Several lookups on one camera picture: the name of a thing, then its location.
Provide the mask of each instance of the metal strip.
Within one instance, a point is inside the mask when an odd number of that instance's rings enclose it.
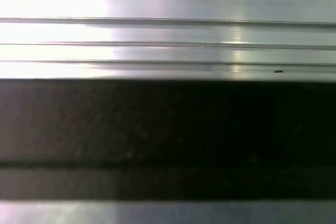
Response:
[[[330,224],[336,203],[311,201],[238,202],[0,202],[0,224]]]

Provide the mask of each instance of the metal rail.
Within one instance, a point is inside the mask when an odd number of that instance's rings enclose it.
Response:
[[[336,81],[335,0],[0,5],[1,78]]]

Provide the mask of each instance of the metallic surface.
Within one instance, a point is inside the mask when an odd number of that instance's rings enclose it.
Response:
[[[0,78],[336,80],[335,0],[0,4]]]
[[[0,224],[334,223],[331,202],[0,202]]]

